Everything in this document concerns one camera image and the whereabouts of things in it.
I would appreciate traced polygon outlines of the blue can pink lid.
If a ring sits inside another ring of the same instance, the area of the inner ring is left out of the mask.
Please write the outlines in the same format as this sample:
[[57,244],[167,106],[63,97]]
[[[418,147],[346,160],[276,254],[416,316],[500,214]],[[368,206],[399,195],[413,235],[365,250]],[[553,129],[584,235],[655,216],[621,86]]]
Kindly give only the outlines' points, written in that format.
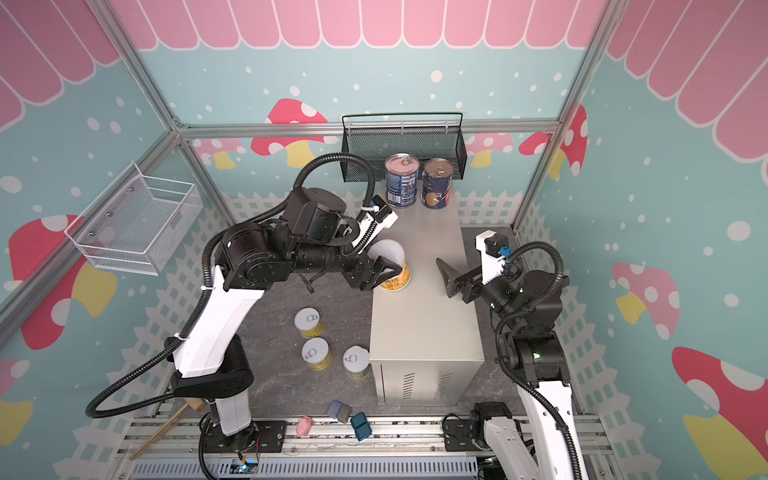
[[408,208],[416,202],[419,160],[405,153],[398,153],[385,161],[386,198],[395,208]]

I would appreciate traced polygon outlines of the dark blue tall can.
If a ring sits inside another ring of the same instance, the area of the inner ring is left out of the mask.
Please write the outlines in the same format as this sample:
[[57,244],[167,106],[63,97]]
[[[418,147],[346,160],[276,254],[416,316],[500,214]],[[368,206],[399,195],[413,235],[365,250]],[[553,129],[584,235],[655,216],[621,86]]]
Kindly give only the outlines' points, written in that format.
[[449,203],[453,165],[446,159],[434,158],[425,165],[422,173],[422,203],[439,210]]

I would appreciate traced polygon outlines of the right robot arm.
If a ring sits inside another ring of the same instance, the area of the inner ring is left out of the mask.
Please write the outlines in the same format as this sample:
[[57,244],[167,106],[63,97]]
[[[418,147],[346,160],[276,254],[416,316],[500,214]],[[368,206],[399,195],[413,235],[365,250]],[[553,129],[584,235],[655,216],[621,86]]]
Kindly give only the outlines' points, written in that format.
[[443,419],[446,447],[462,441],[494,458],[508,479],[585,479],[576,431],[566,355],[554,331],[569,284],[563,259],[544,241],[512,248],[506,236],[476,238],[480,266],[461,273],[438,259],[446,294],[466,304],[480,301],[494,322],[496,363],[517,388],[531,429],[524,440],[503,402],[479,402],[463,423]]

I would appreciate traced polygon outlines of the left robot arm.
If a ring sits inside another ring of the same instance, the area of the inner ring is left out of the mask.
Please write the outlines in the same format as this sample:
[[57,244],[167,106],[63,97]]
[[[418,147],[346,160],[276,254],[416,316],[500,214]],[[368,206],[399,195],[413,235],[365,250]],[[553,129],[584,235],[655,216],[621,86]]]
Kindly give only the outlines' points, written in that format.
[[[354,165],[366,177],[359,214],[346,216],[337,195],[304,185],[321,166]],[[215,234],[201,256],[203,284],[198,303],[163,350],[97,394],[85,408],[91,419],[124,415],[171,398],[197,398],[213,411],[201,433],[219,427],[226,439],[254,439],[248,389],[254,381],[237,332],[255,303],[276,283],[299,276],[307,287],[337,272],[359,291],[370,291],[402,271],[384,257],[370,258],[371,242],[397,220],[375,193],[372,165],[350,153],[321,155],[297,175],[285,200],[272,209]],[[174,365],[170,392],[121,407],[102,403],[163,361]]]

